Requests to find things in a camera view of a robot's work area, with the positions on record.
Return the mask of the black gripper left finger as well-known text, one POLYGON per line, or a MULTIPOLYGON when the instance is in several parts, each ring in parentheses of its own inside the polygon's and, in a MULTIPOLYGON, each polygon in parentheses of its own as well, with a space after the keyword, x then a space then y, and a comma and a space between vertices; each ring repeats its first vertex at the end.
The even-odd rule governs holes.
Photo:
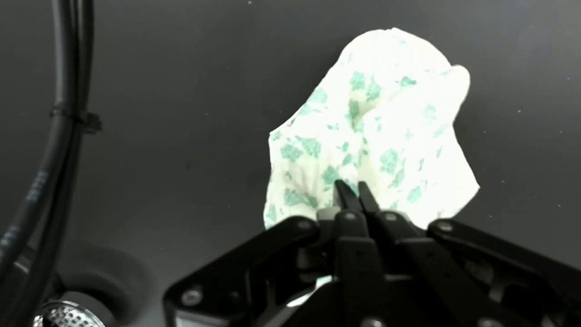
POLYGON ((384 267, 369 220, 380 212, 366 182, 353 191, 344 180, 335 183, 340 212, 335 218, 335 280, 342 287, 348 327, 387 327, 382 300, 384 267))

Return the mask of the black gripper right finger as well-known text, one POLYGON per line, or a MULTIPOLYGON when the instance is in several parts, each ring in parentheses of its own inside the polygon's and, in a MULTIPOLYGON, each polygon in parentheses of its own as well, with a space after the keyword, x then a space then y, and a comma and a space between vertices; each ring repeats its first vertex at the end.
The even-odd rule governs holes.
POLYGON ((513 314, 487 298, 469 272, 433 236, 393 211, 380 211, 369 185, 358 183, 360 202, 413 267, 429 292, 435 327, 509 327, 513 314))

